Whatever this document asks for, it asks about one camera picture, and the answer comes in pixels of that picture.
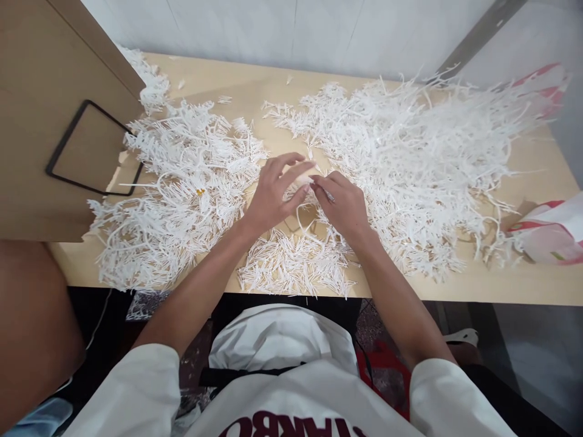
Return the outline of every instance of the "finger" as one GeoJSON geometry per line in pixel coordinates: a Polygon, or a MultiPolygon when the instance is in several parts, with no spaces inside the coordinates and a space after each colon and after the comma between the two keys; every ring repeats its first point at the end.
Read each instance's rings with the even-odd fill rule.
{"type": "Polygon", "coordinates": [[[344,176],[339,171],[333,171],[332,173],[330,173],[326,177],[328,179],[332,179],[334,182],[336,182],[341,187],[349,188],[349,187],[353,186],[353,183],[350,182],[348,179],[346,179],[346,176],[344,176]]]}
{"type": "Polygon", "coordinates": [[[340,193],[340,190],[343,189],[340,185],[338,185],[338,183],[336,181],[333,181],[332,179],[325,178],[324,176],[310,175],[310,177],[317,185],[320,185],[320,187],[324,188],[327,192],[332,194],[334,197],[336,197],[340,193]]]}
{"type": "Polygon", "coordinates": [[[284,208],[288,214],[291,214],[298,206],[300,206],[304,202],[305,196],[308,194],[309,189],[310,189],[309,184],[302,185],[291,197],[291,199],[285,202],[284,208]]]}
{"type": "Polygon", "coordinates": [[[296,152],[283,154],[275,158],[269,158],[267,160],[268,165],[266,164],[266,173],[273,175],[275,179],[275,177],[283,171],[286,165],[293,166],[296,162],[304,160],[305,156],[296,152]]]}
{"type": "Polygon", "coordinates": [[[301,164],[296,164],[290,167],[285,174],[279,178],[279,183],[284,186],[284,188],[289,187],[300,175],[306,173],[309,169],[316,165],[315,162],[306,161],[301,164]]]}
{"type": "Polygon", "coordinates": [[[316,198],[320,202],[320,205],[322,205],[322,209],[326,213],[328,211],[328,208],[331,207],[332,205],[330,199],[328,198],[328,195],[326,194],[326,191],[324,191],[324,188],[320,187],[320,185],[311,184],[310,186],[312,187],[312,190],[316,195],[316,198]]]}

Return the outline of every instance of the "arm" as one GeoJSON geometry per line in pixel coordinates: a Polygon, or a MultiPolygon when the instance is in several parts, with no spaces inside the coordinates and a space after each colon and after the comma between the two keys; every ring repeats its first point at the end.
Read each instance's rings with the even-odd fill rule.
{"type": "Polygon", "coordinates": [[[261,234],[282,222],[304,201],[308,185],[300,188],[288,202],[282,201],[285,190],[296,177],[314,166],[310,161],[294,165],[304,159],[300,154],[289,153],[267,160],[244,217],[164,301],[144,327],[134,348],[158,343],[173,347],[182,356],[219,302],[237,262],[261,234]],[[292,167],[282,175],[285,165],[292,167]]]}
{"type": "Polygon", "coordinates": [[[315,182],[312,189],[330,223],[358,257],[377,311],[407,363],[411,368],[427,358],[455,363],[433,318],[370,227],[362,190],[339,172],[326,178],[318,175],[311,178],[315,182]],[[322,188],[334,201],[329,200],[322,188]]]}

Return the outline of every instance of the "person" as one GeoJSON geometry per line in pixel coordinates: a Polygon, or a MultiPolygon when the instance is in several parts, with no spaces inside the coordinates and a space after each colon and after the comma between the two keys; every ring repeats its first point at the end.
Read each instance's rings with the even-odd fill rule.
{"type": "Polygon", "coordinates": [[[267,160],[244,216],[154,313],[65,436],[171,434],[180,404],[180,357],[239,260],[263,233],[295,212],[309,189],[357,255],[377,311],[412,369],[411,422],[359,378],[345,329],[306,308],[274,304],[246,309],[217,335],[210,367],[244,376],[218,393],[186,436],[514,435],[457,365],[433,318],[383,249],[369,225],[362,190],[335,171],[311,176],[311,185],[282,200],[313,166],[297,153],[267,160]]]}

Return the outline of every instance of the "light wood tabletop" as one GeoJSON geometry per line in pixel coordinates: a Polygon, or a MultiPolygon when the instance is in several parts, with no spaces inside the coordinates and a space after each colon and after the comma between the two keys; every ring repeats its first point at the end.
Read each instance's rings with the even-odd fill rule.
{"type": "MultiPolygon", "coordinates": [[[[247,122],[254,120],[255,136],[264,141],[272,155],[289,151],[306,154],[307,151],[300,139],[292,140],[289,131],[277,129],[271,120],[263,119],[265,112],[261,106],[265,100],[295,104],[300,97],[316,93],[329,81],[337,81],[348,91],[352,91],[370,80],[151,53],[146,58],[151,64],[160,66],[161,73],[168,75],[172,84],[171,98],[187,98],[190,102],[202,103],[207,100],[216,101],[221,95],[232,97],[231,104],[216,105],[213,111],[230,120],[237,117],[244,117],[247,122]],[[289,76],[293,80],[286,85],[289,76]],[[178,84],[181,80],[185,84],[179,90],[178,84]]],[[[387,82],[389,87],[397,85],[387,82]]],[[[319,150],[314,150],[314,158],[323,170],[329,167],[327,159],[319,150]]],[[[528,212],[537,203],[567,199],[579,192],[567,162],[546,126],[513,143],[509,166],[512,170],[525,173],[504,178],[502,187],[494,195],[517,206],[520,212],[528,212]]],[[[151,176],[143,174],[140,181],[148,178],[151,176]]],[[[134,195],[139,196],[141,192],[137,187],[134,195]]],[[[512,221],[517,219],[517,216],[509,218],[512,221]]],[[[311,218],[300,216],[300,220],[306,225],[311,218]]],[[[279,228],[286,232],[297,229],[297,220],[289,217],[279,228]]],[[[107,286],[98,280],[95,259],[101,253],[103,245],[94,235],[86,235],[83,243],[51,243],[50,249],[69,285],[107,286]]],[[[467,260],[467,266],[462,273],[452,273],[445,283],[435,283],[422,276],[408,278],[421,299],[583,305],[583,265],[554,266],[520,262],[514,268],[507,266],[500,269],[473,261],[474,247],[471,243],[461,243],[459,254],[462,259],[467,260]]],[[[357,281],[351,289],[350,297],[370,297],[361,269],[350,266],[347,277],[357,281]]],[[[241,292],[236,273],[231,276],[227,291],[241,292]]],[[[321,294],[335,296],[330,290],[324,290],[321,294]]]]}

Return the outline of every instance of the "person's right hand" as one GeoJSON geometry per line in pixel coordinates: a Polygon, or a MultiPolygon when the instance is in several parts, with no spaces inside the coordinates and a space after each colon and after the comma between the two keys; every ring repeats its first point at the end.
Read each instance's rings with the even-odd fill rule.
{"type": "Polygon", "coordinates": [[[355,242],[364,239],[371,231],[366,213],[363,191],[352,184],[340,172],[332,172],[328,176],[310,175],[314,181],[310,186],[318,198],[330,224],[353,246],[355,242]]]}

